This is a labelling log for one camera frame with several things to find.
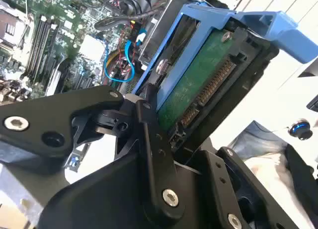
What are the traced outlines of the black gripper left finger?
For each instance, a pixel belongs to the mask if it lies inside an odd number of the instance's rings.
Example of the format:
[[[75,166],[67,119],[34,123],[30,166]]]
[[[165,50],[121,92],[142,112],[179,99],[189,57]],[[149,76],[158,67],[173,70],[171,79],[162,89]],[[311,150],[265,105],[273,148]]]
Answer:
[[[136,154],[147,218],[178,222],[184,205],[155,106],[142,99],[131,102],[102,85],[0,108],[0,160],[25,171],[56,173],[75,147],[105,134],[119,140],[118,159]]]

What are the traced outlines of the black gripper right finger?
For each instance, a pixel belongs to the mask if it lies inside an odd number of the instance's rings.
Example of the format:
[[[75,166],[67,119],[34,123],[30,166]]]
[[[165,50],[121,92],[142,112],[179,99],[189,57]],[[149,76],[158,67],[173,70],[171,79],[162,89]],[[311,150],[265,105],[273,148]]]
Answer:
[[[296,224],[230,148],[200,150],[191,166],[201,186],[214,229],[295,229]]]

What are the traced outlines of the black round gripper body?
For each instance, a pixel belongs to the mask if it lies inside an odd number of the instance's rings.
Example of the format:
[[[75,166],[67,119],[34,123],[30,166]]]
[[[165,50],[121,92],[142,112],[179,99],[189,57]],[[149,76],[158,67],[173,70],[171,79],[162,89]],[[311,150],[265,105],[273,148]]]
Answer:
[[[182,218],[171,229],[216,229],[218,217],[202,189],[202,174],[176,163]],[[165,229],[150,221],[142,204],[136,154],[125,156],[54,195],[40,215],[40,229]]]

